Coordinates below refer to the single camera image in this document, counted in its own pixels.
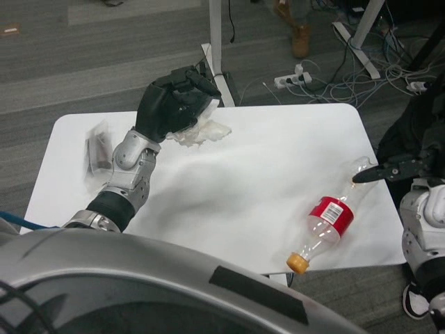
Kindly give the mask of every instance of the brown boot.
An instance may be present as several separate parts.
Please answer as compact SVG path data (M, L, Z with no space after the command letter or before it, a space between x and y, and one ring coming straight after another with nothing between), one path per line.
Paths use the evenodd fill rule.
M311 28L308 24L293 28L292 53L295 58L306 58L309 55L310 36Z
M291 11L289 10L289 0L286 0L286 3L280 3L280 0L273 0L273 11L289 26L296 25L291 16Z

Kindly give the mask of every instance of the plastic bag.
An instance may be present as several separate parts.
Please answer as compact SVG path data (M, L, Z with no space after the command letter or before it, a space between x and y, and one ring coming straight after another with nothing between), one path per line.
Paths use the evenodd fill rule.
M108 123L103 120L86 134L85 184L89 192L98 192L113 173L113 149Z
M173 134L170 132L165 138L173 139L180 145L190 147L194 144L201 145L206 140L219 141L226 137L226 135L232 132L232 129L209 119L213 111L218 108L219 102L219 100L212 100L208 107L198 117L194 127Z

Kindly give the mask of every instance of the empty plastic bottle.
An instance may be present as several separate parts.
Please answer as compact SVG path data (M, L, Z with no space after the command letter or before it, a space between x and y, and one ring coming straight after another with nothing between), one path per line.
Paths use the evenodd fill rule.
M287 259L287 265L296 273L304 273L313 257L335 245L354 219L354 212L365 195L377 182L356 184L352 178L358 172L371 168L368 157L351 164L348 181L338 197L323 197L307 217L307 230L296 252Z

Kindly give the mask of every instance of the white desk leg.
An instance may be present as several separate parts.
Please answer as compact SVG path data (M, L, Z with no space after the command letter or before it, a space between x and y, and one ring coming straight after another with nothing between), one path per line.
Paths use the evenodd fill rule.
M224 106L235 106L232 94L221 72L221 0L210 0L210 44L201 45Z
M385 0L369 1L369 5L366 7L359 26L357 27L357 31L355 32L354 37L352 37L350 40L350 45L352 46L351 51L354 52L359 62L366 68L372 80L379 79L380 73L369 60L368 56L360 49L362 48L364 39L371 30L373 23L384 3ZM334 22L332 25L340 33L345 42L348 42L351 36L348 30L346 30L345 26L341 22Z

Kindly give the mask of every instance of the orange bottle cap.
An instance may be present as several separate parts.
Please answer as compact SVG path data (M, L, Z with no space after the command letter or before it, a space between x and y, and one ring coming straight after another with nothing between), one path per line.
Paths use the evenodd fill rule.
M308 261L303 259L299 254L292 253L291 256L286 261L289 268L291 268L296 273L305 273L306 269L309 267Z

